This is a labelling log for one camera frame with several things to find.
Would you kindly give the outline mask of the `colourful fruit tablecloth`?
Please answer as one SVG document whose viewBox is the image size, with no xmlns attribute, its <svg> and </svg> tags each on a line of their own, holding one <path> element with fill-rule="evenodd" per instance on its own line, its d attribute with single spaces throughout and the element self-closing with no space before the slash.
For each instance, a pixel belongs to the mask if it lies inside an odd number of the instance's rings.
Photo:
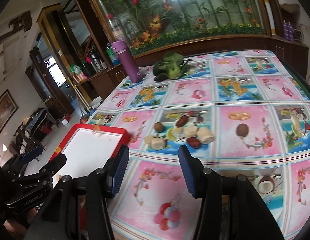
<svg viewBox="0 0 310 240">
<path fill-rule="evenodd" d="M 186 145 L 222 176 L 245 175 L 284 239 L 299 239 L 310 219 L 310 88 L 271 51 L 243 50 L 189 58 L 178 80 L 123 79 L 89 118 L 126 129 L 130 162 L 109 215 L 116 239 L 192 239 L 201 202 L 192 198 L 178 161 Z M 176 121 L 206 126 L 215 140 L 194 149 Z M 154 124 L 165 126 L 162 133 Z M 238 137 L 246 124 L 249 133 Z M 156 151 L 151 140 L 165 139 Z"/>
</svg>

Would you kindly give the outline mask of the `framed wall painting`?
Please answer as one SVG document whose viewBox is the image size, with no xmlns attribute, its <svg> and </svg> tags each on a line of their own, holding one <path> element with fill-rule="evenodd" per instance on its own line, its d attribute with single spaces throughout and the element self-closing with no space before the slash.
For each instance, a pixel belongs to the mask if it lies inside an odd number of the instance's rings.
<svg viewBox="0 0 310 240">
<path fill-rule="evenodd" d="M 7 89 L 0 96 L 0 133 L 2 132 L 7 122 L 15 114 L 17 109 L 18 109 L 18 105 L 16 104 L 11 93 Z"/>
</svg>

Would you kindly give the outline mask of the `red jujube in pile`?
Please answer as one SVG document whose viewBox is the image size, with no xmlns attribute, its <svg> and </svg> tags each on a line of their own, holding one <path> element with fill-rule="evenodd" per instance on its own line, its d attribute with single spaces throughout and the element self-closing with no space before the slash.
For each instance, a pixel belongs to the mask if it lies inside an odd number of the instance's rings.
<svg viewBox="0 0 310 240">
<path fill-rule="evenodd" d="M 186 142 L 194 149 L 199 149 L 201 147 L 201 142 L 197 138 L 187 138 Z"/>
</svg>

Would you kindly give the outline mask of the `beige yam chunk left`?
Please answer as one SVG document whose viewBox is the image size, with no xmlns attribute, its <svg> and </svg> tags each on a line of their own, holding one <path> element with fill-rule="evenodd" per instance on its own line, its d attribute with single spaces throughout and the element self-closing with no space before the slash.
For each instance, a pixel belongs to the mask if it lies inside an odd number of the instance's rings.
<svg viewBox="0 0 310 240">
<path fill-rule="evenodd" d="M 156 151 L 164 149 L 165 146 L 166 146 L 166 141 L 163 138 L 156 137 L 151 140 L 151 147 L 152 149 Z"/>
</svg>

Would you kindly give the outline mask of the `brown longan far right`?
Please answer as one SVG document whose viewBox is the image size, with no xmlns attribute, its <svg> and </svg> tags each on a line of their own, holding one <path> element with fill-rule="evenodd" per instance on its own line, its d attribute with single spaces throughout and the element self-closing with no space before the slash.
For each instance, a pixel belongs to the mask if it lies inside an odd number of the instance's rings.
<svg viewBox="0 0 310 240">
<path fill-rule="evenodd" d="M 249 127 L 246 124 L 239 124 L 236 128 L 236 135 L 238 137 L 246 137 L 249 133 Z"/>
</svg>

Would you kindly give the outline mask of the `beige yam chunk large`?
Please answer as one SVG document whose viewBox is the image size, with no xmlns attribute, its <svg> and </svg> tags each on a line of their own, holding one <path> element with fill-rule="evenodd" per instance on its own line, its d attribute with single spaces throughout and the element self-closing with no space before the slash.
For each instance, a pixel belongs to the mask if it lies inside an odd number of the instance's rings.
<svg viewBox="0 0 310 240">
<path fill-rule="evenodd" d="M 215 136 L 213 135 L 212 131 L 206 126 L 200 127 L 198 129 L 197 137 L 203 145 L 209 144 L 215 140 Z"/>
</svg>

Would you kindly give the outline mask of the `red white tray box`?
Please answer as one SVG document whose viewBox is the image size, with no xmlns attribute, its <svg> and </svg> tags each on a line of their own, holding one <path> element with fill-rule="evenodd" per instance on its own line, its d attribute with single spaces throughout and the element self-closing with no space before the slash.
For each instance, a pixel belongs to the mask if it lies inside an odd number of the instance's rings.
<svg viewBox="0 0 310 240">
<path fill-rule="evenodd" d="M 54 159 L 60 153 L 67 158 L 66 164 L 52 176 L 53 184 L 62 176 L 79 178 L 103 167 L 130 138 L 124 128 L 74 124 L 50 158 Z"/>
</svg>

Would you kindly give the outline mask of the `green plastic bottle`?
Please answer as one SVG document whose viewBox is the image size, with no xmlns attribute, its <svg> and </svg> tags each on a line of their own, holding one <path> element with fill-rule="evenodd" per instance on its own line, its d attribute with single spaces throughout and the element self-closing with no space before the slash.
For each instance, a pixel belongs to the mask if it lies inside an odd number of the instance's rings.
<svg viewBox="0 0 310 240">
<path fill-rule="evenodd" d="M 110 43 L 108 43 L 106 46 L 106 52 L 114 66 L 120 64 L 120 60 L 118 59 L 118 56 L 116 55 L 116 53 L 112 50 L 112 46 Z"/>
</svg>

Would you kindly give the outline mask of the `purple thermos bottle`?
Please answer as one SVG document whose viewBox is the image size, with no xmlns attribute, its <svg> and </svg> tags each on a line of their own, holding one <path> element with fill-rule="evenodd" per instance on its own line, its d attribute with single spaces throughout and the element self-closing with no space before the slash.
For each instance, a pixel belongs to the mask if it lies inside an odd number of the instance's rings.
<svg viewBox="0 0 310 240">
<path fill-rule="evenodd" d="M 131 54 L 131 51 L 124 40 L 118 40 L 111 43 L 112 50 L 118 56 L 124 70 L 129 76 L 132 83 L 138 83 L 142 80 L 143 75 L 140 74 L 139 68 Z"/>
</svg>

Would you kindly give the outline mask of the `flower aquarium panel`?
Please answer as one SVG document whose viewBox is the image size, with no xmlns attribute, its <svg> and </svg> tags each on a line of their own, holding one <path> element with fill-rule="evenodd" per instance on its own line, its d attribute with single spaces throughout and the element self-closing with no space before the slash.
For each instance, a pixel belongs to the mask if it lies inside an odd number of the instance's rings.
<svg viewBox="0 0 310 240">
<path fill-rule="evenodd" d="M 133 55 L 217 35 L 265 34 L 258 0 L 91 0 L 112 41 Z"/>
</svg>

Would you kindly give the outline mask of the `red jujube upper pile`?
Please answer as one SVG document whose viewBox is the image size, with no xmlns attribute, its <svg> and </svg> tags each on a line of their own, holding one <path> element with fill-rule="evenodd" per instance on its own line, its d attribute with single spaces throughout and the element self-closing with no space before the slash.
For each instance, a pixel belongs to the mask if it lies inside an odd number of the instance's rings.
<svg viewBox="0 0 310 240">
<path fill-rule="evenodd" d="M 188 116 L 183 115 L 176 121 L 175 126 L 180 128 L 180 127 L 183 127 L 187 123 L 188 123 Z"/>
</svg>

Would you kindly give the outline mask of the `green bok choy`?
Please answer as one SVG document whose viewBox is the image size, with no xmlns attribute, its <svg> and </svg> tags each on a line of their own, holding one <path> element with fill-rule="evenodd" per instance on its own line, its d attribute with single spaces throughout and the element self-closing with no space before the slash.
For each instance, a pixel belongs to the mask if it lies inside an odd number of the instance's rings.
<svg viewBox="0 0 310 240">
<path fill-rule="evenodd" d="M 175 51 L 168 51 L 164 54 L 163 59 L 154 64 L 152 72 L 155 82 L 165 80 L 178 80 L 185 75 L 189 69 L 189 62 L 183 55 Z"/>
</svg>

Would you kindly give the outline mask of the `beige yam chunk middle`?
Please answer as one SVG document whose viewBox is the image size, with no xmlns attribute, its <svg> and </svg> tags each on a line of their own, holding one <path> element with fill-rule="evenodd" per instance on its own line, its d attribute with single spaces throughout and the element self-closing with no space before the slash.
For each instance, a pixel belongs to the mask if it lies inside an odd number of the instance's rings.
<svg viewBox="0 0 310 240">
<path fill-rule="evenodd" d="M 186 138 L 194 138 L 197 136 L 198 127 L 195 125 L 189 125 L 183 127 L 183 134 Z"/>
</svg>

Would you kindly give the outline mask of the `wooden cabinet shelf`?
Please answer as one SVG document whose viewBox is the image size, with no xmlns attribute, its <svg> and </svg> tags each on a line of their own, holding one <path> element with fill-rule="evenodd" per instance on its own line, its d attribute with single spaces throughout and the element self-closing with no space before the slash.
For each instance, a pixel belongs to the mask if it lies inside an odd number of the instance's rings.
<svg viewBox="0 0 310 240">
<path fill-rule="evenodd" d="M 107 98 L 127 77 L 122 65 L 112 67 L 105 54 L 102 54 L 102 59 L 105 60 L 106 68 L 91 77 L 71 71 L 72 64 L 82 66 L 87 52 L 79 45 L 60 3 L 43 7 L 36 22 L 59 70 L 82 105 L 91 102 L 96 96 Z"/>
</svg>

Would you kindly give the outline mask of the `brown longan by pile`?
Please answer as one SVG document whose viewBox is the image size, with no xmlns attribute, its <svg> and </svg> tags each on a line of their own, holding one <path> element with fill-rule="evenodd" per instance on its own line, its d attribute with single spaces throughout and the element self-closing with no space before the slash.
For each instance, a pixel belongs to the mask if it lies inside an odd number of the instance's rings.
<svg viewBox="0 0 310 240">
<path fill-rule="evenodd" d="M 162 133 L 165 130 L 165 126 L 161 122 L 156 122 L 154 124 L 154 130 L 157 133 Z"/>
</svg>

